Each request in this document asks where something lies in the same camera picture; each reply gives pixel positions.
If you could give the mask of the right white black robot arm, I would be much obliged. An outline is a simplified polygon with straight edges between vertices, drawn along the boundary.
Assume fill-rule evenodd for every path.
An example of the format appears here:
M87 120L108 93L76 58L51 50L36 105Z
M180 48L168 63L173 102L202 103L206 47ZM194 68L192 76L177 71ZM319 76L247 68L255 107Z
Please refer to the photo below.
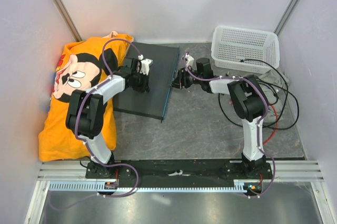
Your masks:
M242 120L244 149L241 172L246 178L260 173L259 164L265 161L262 143L263 120L267 115L267 98L257 83L255 75L246 77L215 76L208 58L195 60L185 54L184 67L178 70L171 86L187 89L198 84L211 94L229 95L236 115Z

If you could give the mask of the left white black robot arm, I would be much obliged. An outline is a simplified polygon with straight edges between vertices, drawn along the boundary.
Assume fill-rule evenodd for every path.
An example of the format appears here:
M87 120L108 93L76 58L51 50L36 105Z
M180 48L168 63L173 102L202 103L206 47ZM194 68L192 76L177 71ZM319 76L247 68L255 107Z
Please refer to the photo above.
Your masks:
M110 162L112 152L102 133L107 102L128 88L140 93L149 92L152 64L152 59L141 55L127 58L106 80L84 91L75 90L71 95L66 127L86 146L91 160L98 163L97 172L103 178L111 178L116 170L115 164Z

